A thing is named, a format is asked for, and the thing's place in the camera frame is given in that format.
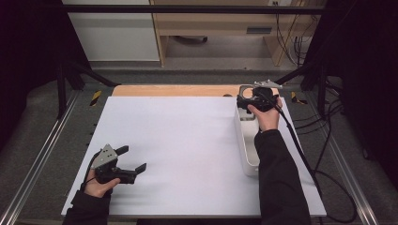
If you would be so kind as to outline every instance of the metal bar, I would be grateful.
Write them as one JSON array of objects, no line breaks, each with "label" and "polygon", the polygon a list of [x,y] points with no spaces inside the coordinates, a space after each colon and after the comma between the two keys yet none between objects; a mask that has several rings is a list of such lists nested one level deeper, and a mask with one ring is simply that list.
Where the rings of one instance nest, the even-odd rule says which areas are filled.
[{"label": "metal bar", "polygon": [[8,206],[7,210],[4,212],[3,216],[1,216],[0,224],[2,225],[12,225],[17,220],[18,215],[21,213],[23,206],[29,197],[30,192],[33,189],[33,186],[36,184],[38,177],[44,165],[53,151],[53,148],[56,144],[56,141],[61,134],[62,129],[64,128],[65,124],[67,123],[69,116],[73,110],[73,107],[76,103],[76,99],[79,96],[79,91],[72,91],[72,94],[69,98],[67,110],[62,116],[61,119],[56,120],[52,131],[50,132],[46,142],[41,147],[38,156],[36,157],[35,162],[33,163],[32,167],[30,168],[29,173],[24,178],[23,183],[21,184],[20,188],[17,191],[17,194],[11,201],[11,204]]},{"label": "metal bar", "polygon": [[[314,93],[305,92],[305,95],[308,99],[309,104],[313,108],[313,111],[317,113],[315,107],[316,97],[314,96]],[[322,130],[322,135],[326,139],[329,133],[329,127],[324,126],[322,127],[321,130]],[[329,147],[330,147],[330,154],[334,160],[334,163],[336,164],[337,169],[339,170],[340,175],[342,176],[345,187],[354,198],[355,204],[358,207],[358,215],[360,216],[362,223],[365,225],[377,225],[378,221],[377,218],[375,217],[375,213],[373,212],[370,204],[366,200],[362,188],[360,188],[360,184],[355,178],[354,173],[351,171],[351,168],[346,162],[342,152],[340,151],[339,145],[337,144],[332,134],[330,134],[329,138]]]},{"label": "metal bar", "polygon": [[181,5],[43,5],[40,8],[84,13],[216,13],[216,14],[303,14],[324,15],[344,12],[343,8],[324,7],[250,7]]}]

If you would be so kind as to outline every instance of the gray floor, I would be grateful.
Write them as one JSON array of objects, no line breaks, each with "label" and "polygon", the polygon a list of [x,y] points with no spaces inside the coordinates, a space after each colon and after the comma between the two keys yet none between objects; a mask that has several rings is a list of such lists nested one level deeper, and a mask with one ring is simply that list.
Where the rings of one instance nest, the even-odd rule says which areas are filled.
[{"label": "gray floor", "polygon": [[[172,39],[165,67],[146,63],[93,63],[99,73],[120,83],[252,83],[265,79],[276,80],[294,69],[287,59],[282,67],[274,67],[265,50],[261,38],[209,37],[208,43],[196,40]],[[62,220],[61,209],[66,193],[74,181],[95,124],[100,118],[106,97],[113,89],[105,87],[84,76],[87,85],[80,93],[72,115],[50,154],[32,192],[29,195],[19,220],[33,219]],[[298,99],[306,99],[294,85],[299,78],[287,87],[296,90]],[[287,108],[292,119],[308,118],[314,112],[309,105],[292,103],[290,90],[283,90]],[[89,106],[95,91],[102,95],[96,106]],[[336,97],[328,94],[328,101]],[[15,129],[11,140],[0,153],[0,210],[4,212],[29,172],[41,146],[54,125],[57,114],[56,83],[50,82],[32,91],[23,117]],[[311,121],[297,121],[295,127]],[[298,130],[298,134],[317,128],[318,125]],[[375,161],[362,157],[361,146],[348,121],[342,114],[332,117],[332,134],[339,144],[344,157],[356,175],[363,192],[375,212],[380,224],[398,224],[398,194],[386,175]],[[321,130],[299,135],[299,140],[310,164],[314,166],[324,138]],[[340,182],[342,179],[329,151],[324,155],[320,169]],[[329,180],[319,176],[323,200],[328,214],[337,218],[350,217],[352,209],[343,192]],[[129,219],[112,218],[113,221],[131,222]],[[362,224],[357,218],[353,224]]]}]

